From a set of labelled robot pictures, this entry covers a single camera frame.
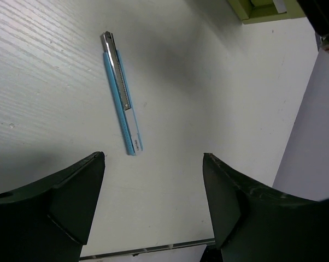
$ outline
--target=green box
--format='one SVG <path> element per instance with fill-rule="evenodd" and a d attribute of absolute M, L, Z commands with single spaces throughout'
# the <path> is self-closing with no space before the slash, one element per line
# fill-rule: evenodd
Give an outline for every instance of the green box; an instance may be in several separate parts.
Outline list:
<path fill-rule="evenodd" d="M 228 0 L 228 2 L 244 24 L 306 16 L 296 0 L 284 0 L 287 12 L 281 14 L 278 13 L 273 0 Z"/>

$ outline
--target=white surface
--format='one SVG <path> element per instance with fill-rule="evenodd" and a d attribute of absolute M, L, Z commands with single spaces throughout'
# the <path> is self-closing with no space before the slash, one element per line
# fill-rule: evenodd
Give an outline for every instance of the white surface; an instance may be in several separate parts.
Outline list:
<path fill-rule="evenodd" d="M 300 198 L 329 198 L 329 53 L 320 49 L 273 187 Z"/>
<path fill-rule="evenodd" d="M 242 26 L 222 0 L 0 1 L 0 192 L 104 151 L 82 255 L 213 237 L 213 152 L 272 185 L 316 58 L 306 19 Z M 99 36 L 122 53 L 144 152 L 126 155 Z"/>
<path fill-rule="evenodd" d="M 174 250 L 158 251 L 111 258 L 84 260 L 84 262 L 199 262 L 206 245 L 185 247 Z"/>

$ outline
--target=gray wall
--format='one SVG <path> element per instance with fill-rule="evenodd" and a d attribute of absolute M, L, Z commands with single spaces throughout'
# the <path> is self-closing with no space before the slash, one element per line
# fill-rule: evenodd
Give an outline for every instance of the gray wall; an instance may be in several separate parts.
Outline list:
<path fill-rule="evenodd" d="M 274 188 L 312 200 L 329 198 L 329 55 L 320 51 Z"/>

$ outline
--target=light blue utility knife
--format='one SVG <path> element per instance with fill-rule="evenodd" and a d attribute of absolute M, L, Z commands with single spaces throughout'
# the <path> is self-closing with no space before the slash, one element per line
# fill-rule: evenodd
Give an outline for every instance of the light blue utility knife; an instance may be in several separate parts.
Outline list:
<path fill-rule="evenodd" d="M 102 35 L 104 47 L 104 63 L 110 88 L 114 97 L 117 115 L 127 147 L 127 153 L 137 156 L 143 150 L 139 128 L 134 112 L 133 103 L 125 78 L 120 53 L 116 49 L 113 34 L 105 32 Z"/>

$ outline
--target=wood grain texture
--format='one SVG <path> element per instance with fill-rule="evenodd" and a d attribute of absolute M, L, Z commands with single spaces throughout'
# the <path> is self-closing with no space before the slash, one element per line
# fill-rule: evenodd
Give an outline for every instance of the wood grain texture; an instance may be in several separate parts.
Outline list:
<path fill-rule="evenodd" d="M 126 155 L 105 30 L 122 53 L 139 157 Z M 220 0 L 0 0 L 0 192 L 104 151 L 82 255 L 211 238 L 203 153 L 272 185 L 316 53 L 306 19 L 242 26 Z"/>

